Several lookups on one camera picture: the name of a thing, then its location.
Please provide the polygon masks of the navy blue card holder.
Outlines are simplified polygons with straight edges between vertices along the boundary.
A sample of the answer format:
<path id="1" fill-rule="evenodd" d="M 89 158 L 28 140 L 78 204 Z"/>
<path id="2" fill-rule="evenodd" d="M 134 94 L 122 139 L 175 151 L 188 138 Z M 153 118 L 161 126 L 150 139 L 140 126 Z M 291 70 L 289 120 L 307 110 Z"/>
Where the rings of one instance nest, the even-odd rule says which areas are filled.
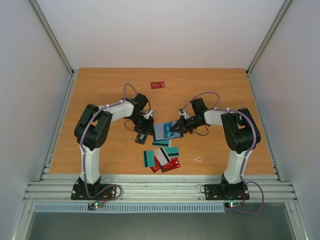
<path id="1" fill-rule="evenodd" d="M 171 127 L 176 121 L 169 121 L 165 123 L 156 123 L 153 125 L 155 141 L 171 140 L 176 138 L 182 138 L 184 135 L 178 132 L 172 132 Z"/>

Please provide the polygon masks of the blue card with chip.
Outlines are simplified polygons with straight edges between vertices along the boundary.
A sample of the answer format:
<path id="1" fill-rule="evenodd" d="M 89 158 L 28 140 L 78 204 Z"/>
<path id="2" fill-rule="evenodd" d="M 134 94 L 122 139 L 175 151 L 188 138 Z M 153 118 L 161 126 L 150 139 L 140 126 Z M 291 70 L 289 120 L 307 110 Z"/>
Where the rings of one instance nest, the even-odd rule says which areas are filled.
<path id="1" fill-rule="evenodd" d="M 170 131 L 170 128 L 172 127 L 172 122 L 166 122 L 163 125 L 163 131 L 164 131 L 164 137 L 170 138 L 173 136 L 173 132 Z"/>

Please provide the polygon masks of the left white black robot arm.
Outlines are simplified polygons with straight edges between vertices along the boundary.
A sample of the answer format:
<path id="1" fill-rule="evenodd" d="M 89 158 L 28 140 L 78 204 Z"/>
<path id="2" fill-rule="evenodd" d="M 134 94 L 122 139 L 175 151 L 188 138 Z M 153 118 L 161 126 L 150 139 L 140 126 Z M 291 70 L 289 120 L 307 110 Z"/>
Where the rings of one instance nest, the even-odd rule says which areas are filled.
<path id="1" fill-rule="evenodd" d="M 72 187 L 72 200 L 112 201 L 121 195 L 119 185 L 101 183 L 100 150 L 111 123 L 119 119 L 132 121 L 137 142 L 143 143 L 147 136 L 154 135 L 153 111 L 143 112 L 149 103 L 145 95 L 138 93 L 135 98 L 125 98 L 113 104 L 86 106 L 74 129 L 81 151 L 81 173 Z"/>

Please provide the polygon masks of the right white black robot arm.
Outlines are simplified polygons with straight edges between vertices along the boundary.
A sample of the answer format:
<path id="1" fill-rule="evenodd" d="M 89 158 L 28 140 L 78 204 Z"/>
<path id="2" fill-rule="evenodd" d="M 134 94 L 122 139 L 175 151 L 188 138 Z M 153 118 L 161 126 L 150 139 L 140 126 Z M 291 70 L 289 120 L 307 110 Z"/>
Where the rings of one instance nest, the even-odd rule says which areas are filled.
<path id="1" fill-rule="evenodd" d="M 192 134 L 201 126 L 219 125 L 223 132 L 227 146 L 230 149 L 227 167 L 221 176 L 219 184 L 204 185 L 207 200 L 248 200 L 246 193 L 248 186 L 243 180 L 248 159 L 256 145 L 261 141 L 261 134 L 247 108 L 209 109 L 204 100 L 195 98 L 190 102 L 194 116 L 187 115 L 182 108 L 180 118 L 170 128 L 173 133 Z"/>

